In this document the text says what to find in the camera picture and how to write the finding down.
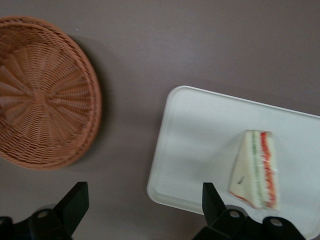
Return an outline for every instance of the black clamp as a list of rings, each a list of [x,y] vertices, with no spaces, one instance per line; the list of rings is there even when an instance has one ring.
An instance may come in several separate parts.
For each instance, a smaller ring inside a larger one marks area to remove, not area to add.
[[[208,226],[193,240],[306,240],[288,220],[268,216],[258,223],[236,209],[227,209],[212,183],[203,183],[202,209]]]
[[[88,183],[78,182],[53,209],[36,211],[16,224],[10,217],[0,217],[0,239],[71,240],[88,208]]]

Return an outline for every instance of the woven basket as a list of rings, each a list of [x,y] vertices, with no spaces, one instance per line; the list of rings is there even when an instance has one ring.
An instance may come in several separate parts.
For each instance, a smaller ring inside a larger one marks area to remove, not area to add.
[[[79,159],[100,124],[101,92],[80,47],[43,20],[0,18],[0,155],[51,170]]]

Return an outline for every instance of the gray table surface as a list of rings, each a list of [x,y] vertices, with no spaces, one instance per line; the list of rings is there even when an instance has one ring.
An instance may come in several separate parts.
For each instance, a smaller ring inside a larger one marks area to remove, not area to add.
[[[204,217],[146,192],[168,93],[188,85],[320,115],[319,13],[318,0],[0,1],[0,17],[37,17],[71,36],[104,104],[96,141],[73,165],[0,160],[0,215],[23,220],[88,181],[75,240],[192,239]]]

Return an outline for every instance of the metal screw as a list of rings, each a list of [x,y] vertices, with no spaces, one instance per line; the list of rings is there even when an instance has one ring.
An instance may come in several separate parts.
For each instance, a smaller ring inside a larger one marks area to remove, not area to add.
[[[270,222],[276,227],[282,227],[282,222],[279,219],[271,218]]]
[[[237,219],[237,218],[240,218],[240,215],[237,211],[230,211],[230,216]]]
[[[44,218],[45,216],[48,215],[48,212],[47,211],[42,211],[38,214],[37,218],[38,219],[41,219],[41,218]]]

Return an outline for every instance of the white tray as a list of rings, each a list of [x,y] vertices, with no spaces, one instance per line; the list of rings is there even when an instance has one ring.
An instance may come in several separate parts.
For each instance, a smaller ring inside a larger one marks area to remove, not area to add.
[[[271,131],[280,212],[256,210],[228,192],[245,130]],[[202,184],[256,221],[279,216],[306,239],[320,233],[320,117],[189,86],[168,96],[147,186],[157,203],[203,214]]]

